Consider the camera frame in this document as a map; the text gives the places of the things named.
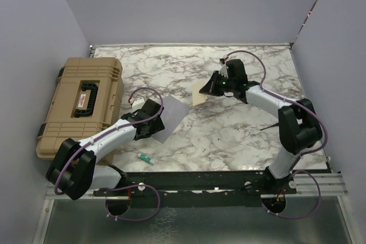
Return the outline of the beige paper letter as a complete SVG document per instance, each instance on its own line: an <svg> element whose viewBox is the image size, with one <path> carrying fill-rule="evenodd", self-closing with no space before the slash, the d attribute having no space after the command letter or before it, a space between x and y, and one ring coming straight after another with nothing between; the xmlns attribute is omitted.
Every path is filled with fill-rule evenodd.
<svg viewBox="0 0 366 244"><path fill-rule="evenodd" d="M201 94L200 90L206 85L207 80L201 79L192 86L192 105L200 105L207 101L207 96L205 94Z"/></svg>

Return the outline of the grey paper envelope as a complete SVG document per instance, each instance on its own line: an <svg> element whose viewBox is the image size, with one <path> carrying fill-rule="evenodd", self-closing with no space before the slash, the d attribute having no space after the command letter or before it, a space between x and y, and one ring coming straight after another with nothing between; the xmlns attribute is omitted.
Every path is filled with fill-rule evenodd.
<svg viewBox="0 0 366 244"><path fill-rule="evenodd" d="M164 110L161 119L165 128L153 135L153 138L160 143L167 141L190 111L189 105L182 103L171 95L163 99L163 104Z"/></svg>

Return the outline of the green white glue stick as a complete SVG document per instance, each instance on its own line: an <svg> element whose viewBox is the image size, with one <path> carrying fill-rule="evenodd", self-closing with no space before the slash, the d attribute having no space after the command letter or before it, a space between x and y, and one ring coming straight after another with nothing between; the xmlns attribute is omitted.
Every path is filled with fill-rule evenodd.
<svg viewBox="0 0 366 244"><path fill-rule="evenodd" d="M140 160L142 160L142 161L146 162L146 163L151 164L151 165L154 165L154 164L155 164L155 160L154 160L154 159L152 159L151 157L148 157L148 156L147 156L147 155L145 155L145 154L141 154L141 153L139 153L139 154L138 154L138 158L139 158Z"/></svg>

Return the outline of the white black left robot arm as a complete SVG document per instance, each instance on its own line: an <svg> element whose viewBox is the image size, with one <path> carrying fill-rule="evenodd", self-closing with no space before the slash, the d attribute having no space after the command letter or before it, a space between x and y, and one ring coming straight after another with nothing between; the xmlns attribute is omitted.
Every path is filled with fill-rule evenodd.
<svg viewBox="0 0 366 244"><path fill-rule="evenodd" d="M114 165L97 163L117 147L145 139L165 129L161 119L162 104L148 99L140 109L123 115L116 123L89 138L63 141L46 173L57 195L72 200L87 191L108 189L114 195L126 190L126 174Z"/></svg>

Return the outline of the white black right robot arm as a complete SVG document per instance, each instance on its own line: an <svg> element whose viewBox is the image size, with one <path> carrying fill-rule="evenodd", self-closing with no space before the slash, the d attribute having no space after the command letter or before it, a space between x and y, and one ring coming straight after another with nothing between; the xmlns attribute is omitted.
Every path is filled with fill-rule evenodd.
<svg viewBox="0 0 366 244"><path fill-rule="evenodd" d="M283 187L301 152L312 148L323 137L312 102L294 100L265 89L261 82L250 81L240 59L221 58L222 68L215 70L199 93L215 97L231 93L237 100L256 106L278 120L280 150L265 169L263 187L276 193Z"/></svg>

